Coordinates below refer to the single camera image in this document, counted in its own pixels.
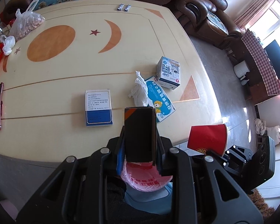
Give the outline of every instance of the medicine box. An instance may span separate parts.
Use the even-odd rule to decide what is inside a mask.
[[[85,91],[86,126],[112,125],[110,90]]]
[[[157,122],[161,122],[176,109],[155,77],[145,80],[148,89],[148,105],[155,108]]]
[[[156,80],[162,87],[176,89],[180,85],[180,64],[162,56],[157,65]]]

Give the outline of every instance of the black box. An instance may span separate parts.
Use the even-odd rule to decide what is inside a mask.
[[[156,116],[153,107],[125,109],[125,154],[128,162],[156,158]]]

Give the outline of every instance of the television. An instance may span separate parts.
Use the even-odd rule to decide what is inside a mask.
[[[267,47],[265,47],[267,55],[270,59],[270,63],[273,66],[278,79],[280,80],[280,46],[277,41],[274,40]]]

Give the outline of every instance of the blue medicine box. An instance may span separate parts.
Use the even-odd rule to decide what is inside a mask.
[[[161,122],[176,109],[155,77],[145,80],[148,89],[148,105],[155,108],[157,122]]]
[[[85,91],[86,126],[112,125],[110,90]]]

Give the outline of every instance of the checkered tablecloth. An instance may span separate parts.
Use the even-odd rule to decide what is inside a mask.
[[[267,94],[269,96],[279,95],[280,87],[276,73],[273,70],[270,61],[258,40],[250,30],[247,30],[242,37],[242,41],[244,42],[259,69],[267,90]]]

